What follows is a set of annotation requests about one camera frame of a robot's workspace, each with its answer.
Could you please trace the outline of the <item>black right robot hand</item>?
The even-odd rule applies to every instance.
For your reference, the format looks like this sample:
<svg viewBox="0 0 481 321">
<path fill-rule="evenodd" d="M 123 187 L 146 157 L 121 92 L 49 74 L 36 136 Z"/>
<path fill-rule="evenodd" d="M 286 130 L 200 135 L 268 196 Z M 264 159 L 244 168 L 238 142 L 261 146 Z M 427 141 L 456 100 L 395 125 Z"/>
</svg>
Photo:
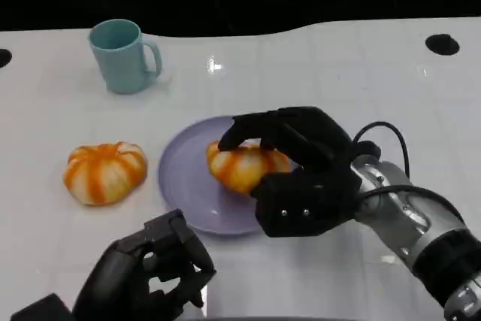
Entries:
<svg viewBox="0 0 481 321">
<path fill-rule="evenodd" d="M 237 115 L 222 136 L 221 151 L 260 140 L 297 164 L 290 173 L 268 173 L 251 191 L 256 220 L 270 238 L 321 235 L 354 217 L 360 179 L 350 167 L 352 140 L 316 107 L 288 107 Z"/>
</svg>

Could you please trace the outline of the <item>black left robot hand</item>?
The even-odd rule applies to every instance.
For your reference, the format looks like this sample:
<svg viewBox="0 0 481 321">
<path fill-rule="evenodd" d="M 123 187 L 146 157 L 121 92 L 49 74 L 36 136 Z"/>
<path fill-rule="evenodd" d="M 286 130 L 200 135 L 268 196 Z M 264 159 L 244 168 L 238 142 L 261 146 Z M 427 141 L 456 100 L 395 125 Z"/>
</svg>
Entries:
<svg viewBox="0 0 481 321">
<path fill-rule="evenodd" d="M 175 320 L 187 303 L 203 306 L 213 261 L 179 209 L 114 241 L 87 277 L 77 320 Z"/>
</svg>

